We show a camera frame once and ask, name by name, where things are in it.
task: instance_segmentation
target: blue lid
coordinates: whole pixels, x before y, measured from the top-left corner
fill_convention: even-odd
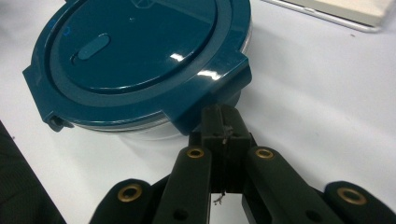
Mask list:
[[[170,120],[182,133],[206,105],[251,80],[240,52],[248,0],[77,0],[49,21],[23,72],[42,119],[99,131]]]

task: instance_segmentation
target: dark floor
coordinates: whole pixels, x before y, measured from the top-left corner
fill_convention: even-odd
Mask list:
[[[65,223],[1,120],[0,223]]]

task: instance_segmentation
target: white tabletop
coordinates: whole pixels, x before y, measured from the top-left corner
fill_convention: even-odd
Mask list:
[[[87,223],[116,183],[155,183],[187,137],[132,140],[41,121],[21,71],[62,0],[0,0],[0,119],[68,223]],[[253,81],[237,108],[260,145],[311,186],[347,180],[396,210],[396,18],[360,33],[253,0]],[[248,223],[240,197],[212,204],[212,223]]]

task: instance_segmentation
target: gold rivet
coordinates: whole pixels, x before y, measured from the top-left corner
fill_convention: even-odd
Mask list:
[[[256,150],[256,155],[262,159],[272,159],[274,157],[274,153],[265,148],[259,148]]]
[[[203,157],[204,156],[204,151],[203,150],[201,150],[200,148],[192,148],[192,149],[190,149],[190,150],[188,150],[187,151],[187,155],[190,157],[190,158],[193,158],[193,159],[198,159],[198,158],[201,158],[201,157]]]
[[[119,200],[123,203],[129,203],[138,199],[142,195],[142,187],[138,184],[130,184],[119,191]]]
[[[349,188],[339,188],[337,190],[338,196],[340,196],[347,203],[353,203],[356,205],[364,205],[367,203],[367,199],[358,191]]]

